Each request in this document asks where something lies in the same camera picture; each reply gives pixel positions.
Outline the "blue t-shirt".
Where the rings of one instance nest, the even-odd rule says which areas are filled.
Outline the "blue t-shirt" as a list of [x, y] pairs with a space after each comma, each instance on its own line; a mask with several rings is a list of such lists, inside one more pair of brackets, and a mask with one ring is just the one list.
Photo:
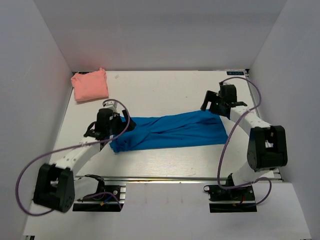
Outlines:
[[114, 153], [225, 144], [228, 138], [218, 115], [191, 111], [161, 117], [133, 117], [134, 130], [110, 143]]

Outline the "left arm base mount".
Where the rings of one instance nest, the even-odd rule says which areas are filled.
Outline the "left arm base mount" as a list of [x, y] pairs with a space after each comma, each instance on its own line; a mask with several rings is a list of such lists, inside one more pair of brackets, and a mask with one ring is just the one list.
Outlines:
[[80, 198], [73, 204], [73, 212], [119, 213], [125, 204], [125, 185], [105, 185], [97, 190], [99, 195], [91, 198]]

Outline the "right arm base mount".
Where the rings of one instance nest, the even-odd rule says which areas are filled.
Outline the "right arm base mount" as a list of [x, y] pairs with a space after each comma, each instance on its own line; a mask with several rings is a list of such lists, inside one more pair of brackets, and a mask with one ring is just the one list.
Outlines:
[[218, 185], [205, 185], [209, 195], [210, 213], [256, 213], [256, 198], [252, 186], [222, 189]]

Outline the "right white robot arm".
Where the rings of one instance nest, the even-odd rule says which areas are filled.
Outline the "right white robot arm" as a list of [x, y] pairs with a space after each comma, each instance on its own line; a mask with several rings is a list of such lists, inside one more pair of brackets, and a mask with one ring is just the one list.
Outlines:
[[220, 155], [218, 177], [221, 176], [223, 159], [236, 128], [240, 127], [248, 135], [246, 162], [228, 176], [225, 184], [218, 183], [229, 198], [238, 199], [243, 195], [244, 187], [265, 180], [264, 174], [287, 165], [284, 127], [267, 123], [253, 112], [253, 108], [249, 108], [243, 101], [238, 101], [234, 85], [220, 84], [219, 92], [208, 90], [200, 109], [234, 122]]

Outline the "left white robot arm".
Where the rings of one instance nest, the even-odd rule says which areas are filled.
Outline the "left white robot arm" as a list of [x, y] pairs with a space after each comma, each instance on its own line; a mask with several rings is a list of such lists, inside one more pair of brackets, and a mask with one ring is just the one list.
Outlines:
[[128, 110], [122, 113], [124, 118], [114, 108], [101, 108], [78, 145], [55, 163], [39, 168], [33, 194], [35, 204], [61, 213], [72, 207], [76, 197], [74, 176], [107, 143], [135, 128]]

